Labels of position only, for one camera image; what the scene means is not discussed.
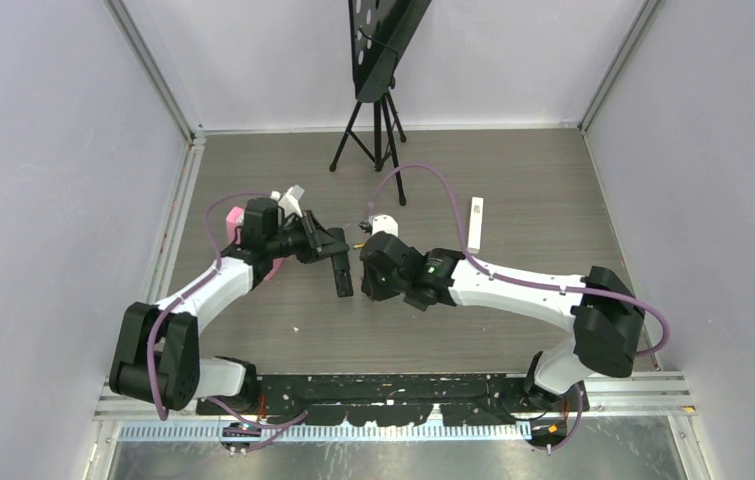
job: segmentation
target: enclosure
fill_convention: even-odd
[[[352,142],[327,169],[356,102],[348,15],[337,0],[0,4],[0,477],[754,477],[755,4],[742,0],[434,0],[397,64],[408,141],[392,151],[437,167],[463,215],[485,197],[481,258],[605,266],[668,318],[667,346],[632,376],[586,379],[562,449],[428,421],[300,425],[229,455],[232,417],[192,402],[160,422],[109,388],[127,307],[212,262],[203,215],[220,197],[300,185],[304,208],[360,241],[389,169]],[[370,112],[353,125],[372,128]],[[457,248],[440,184],[403,175],[408,204],[390,183],[377,209],[421,251]],[[236,205],[211,217],[220,245]],[[565,338],[506,311],[377,304],[351,264],[356,295],[336,298],[329,263],[285,260],[210,324],[202,354],[268,376],[514,377]],[[642,348],[660,338],[646,317]]]

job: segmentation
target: tripod leg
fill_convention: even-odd
[[[345,149],[345,143],[348,141],[348,135],[351,134],[351,128],[353,128],[353,122],[356,121],[356,116],[359,114],[359,107],[362,106],[362,102],[356,102],[356,106],[353,107],[353,113],[351,119],[348,120],[348,126],[345,128],[345,133],[342,135],[342,141],[339,142],[339,148],[336,150],[336,156],[333,157],[333,163],[330,164],[330,171],[336,171],[336,164],[339,163],[339,157],[342,156],[342,150]]]
[[[389,148],[392,150],[392,164],[395,166],[395,168],[398,168],[400,166],[400,163],[398,162],[398,149],[395,147],[395,134],[392,133],[392,121],[389,117],[389,107],[388,107],[388,101],[386,100],[386,97],[383,97],[380,104],[383,106],[383,116],[386,120],[386,132],[388,132],[389,136]],[[403,191],[403,179],[401,178],[401,172],[397,171],[395,172],[395,181],[398,184],[398,202],[401,204],[401,206],[406,205],[406,194],[404,194]]]
[[[380,132],[380,102],[374,102],[374,170],[383,169],[383,135]]]
[[[389,98],[389,108],[392,109],[392,115],[395,117],[395,124],[398,126],[398,133],[401,135],[401,143],[406,143],[406,135],[403,133],[403,127],[401,126],[401,119],[398,118],[398,111],[395,109],[395,101],[392,100],[392,94],[387,93]]]

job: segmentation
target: pink object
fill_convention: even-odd
[[[232,243],[233,237],[236,235],[236,223],[239,221],[239,218],[241,218],[242,213],[244,213],[244,209],[241,207],[233,207],[232,210],[230,210],[230,213],[227,214],[227,241]],[[268,272],[268,275],[265,275],[265,280],[271,280],[271,277],[274,276],[275,273],[277,273],[277,270],[280,269],[280,265],[283,264],[282,258],[278,258],[274,260],[274,266],[271,267],[271,271]]]

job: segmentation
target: metal grate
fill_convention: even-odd
[[[225,438],[226,421],[137,421],[126,422],[118,434],[123,442],[210,442],[233,441]],[[264,440],[275,432],[264,430],[262,436],[240,437],[240,442]],[[530,424],[483,425],[445,427],[439,420],[430,420],[419,426],[355,427],[343,424],[334,427],[296,425],[277,438],[277,442],[418,442],[459,440],[529,440]]]

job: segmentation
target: black panel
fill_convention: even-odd
[[[409,46],[430,0],[349,0],[348,5],[356,99],[374,103],[389,90],[395,67]],[[370,47],[367,37],[374,39]]]
[[[282,423],[308,410],[308,425],[332,426],[345,420],[356,426],[369,421],[379,426],[421,424],[435,404],[446,426],[509,425],[515,423],[511,414],[541,413],[521,403],[524,377],[505,374],[265,375],[261,382],[269,423]],[[571,390],[565,397],[572,411],[576,395]],[[257,408],[244,413],[256,413]],[[557,403],[552,410],[560,408]],[[584,409],[588,408],[584,397]],[[197,412],[222,414],[208,402],[198,403]]]

